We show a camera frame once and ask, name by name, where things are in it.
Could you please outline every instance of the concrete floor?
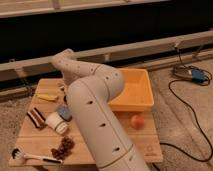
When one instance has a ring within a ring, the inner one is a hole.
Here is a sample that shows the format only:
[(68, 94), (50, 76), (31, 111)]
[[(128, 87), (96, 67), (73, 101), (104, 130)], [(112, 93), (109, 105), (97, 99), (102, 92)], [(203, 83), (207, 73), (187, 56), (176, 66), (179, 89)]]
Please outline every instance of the concrete floor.
[[(213, 60), (197, 62), (194, 65), (213, 73)], [(171, 68), (151, 72), (150, 77), (155, 99), (153, 114), (160, 141), (175, 144), (201, 159), (208, 156), (210, 149), (196, 128), (192, 113), (168, 89), (169, 81), (174, 79), (171, 77)], [(177, 83), (173, 88), (196, 109), (200, 125), (213, 142), (213, 84), (201, 87), (190, 83)], [(23, 98), (0, 104), (2, 121), (0, 124), (0, 171), (32, 170), (31, 167), (8, 167), (10, 153), (30, 100), (30, 98)], [(162, 171), (213, 170), (213, 160), (200, 163), (173, 148), (162, 146), (162, 150), (164, 162), (158, 164)], [(50, 167), (49, 170), (92, 171), (95, 167), (72, 167), (72, 169)]]

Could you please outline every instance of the white cup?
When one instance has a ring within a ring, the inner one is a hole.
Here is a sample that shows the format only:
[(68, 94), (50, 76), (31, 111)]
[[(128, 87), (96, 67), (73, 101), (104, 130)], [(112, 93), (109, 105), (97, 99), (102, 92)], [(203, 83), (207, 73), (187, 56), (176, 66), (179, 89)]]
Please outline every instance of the white cup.
[(64, 134), (68, 130), (67, 123), (64, 122), (57, 112), (53, 112), (48, 115), (45, 123), (58, 134)]

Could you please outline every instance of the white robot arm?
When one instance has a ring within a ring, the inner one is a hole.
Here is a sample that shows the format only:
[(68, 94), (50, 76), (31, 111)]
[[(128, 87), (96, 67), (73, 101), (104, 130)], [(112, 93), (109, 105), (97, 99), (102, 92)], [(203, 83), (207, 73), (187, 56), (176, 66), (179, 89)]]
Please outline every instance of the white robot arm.
[(124, 88), (121, 72), (113, 67), (72, 60), (72, 50), (52, 58), (69, 85), (67, 103), (100, 171), (148, 171), (107, 102)]

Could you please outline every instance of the black panel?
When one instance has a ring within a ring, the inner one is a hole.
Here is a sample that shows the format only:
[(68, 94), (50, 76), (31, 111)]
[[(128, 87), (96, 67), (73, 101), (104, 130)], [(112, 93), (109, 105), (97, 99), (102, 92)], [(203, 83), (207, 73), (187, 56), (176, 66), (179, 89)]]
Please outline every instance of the black panel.
[(152, 4), (0, 19), (0, 62), (206, 31), (213, 1)]

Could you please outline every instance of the orange tray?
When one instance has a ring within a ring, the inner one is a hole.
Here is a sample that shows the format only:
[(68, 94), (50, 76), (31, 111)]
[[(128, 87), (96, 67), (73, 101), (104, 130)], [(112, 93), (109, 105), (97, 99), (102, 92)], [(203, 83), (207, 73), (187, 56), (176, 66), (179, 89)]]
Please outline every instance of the orange tray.
[(122, 93), (109, 102), (113, 111), (142, 112), (154, 105), (149, 75), (145, 69), (120, 69), (125, 78)]

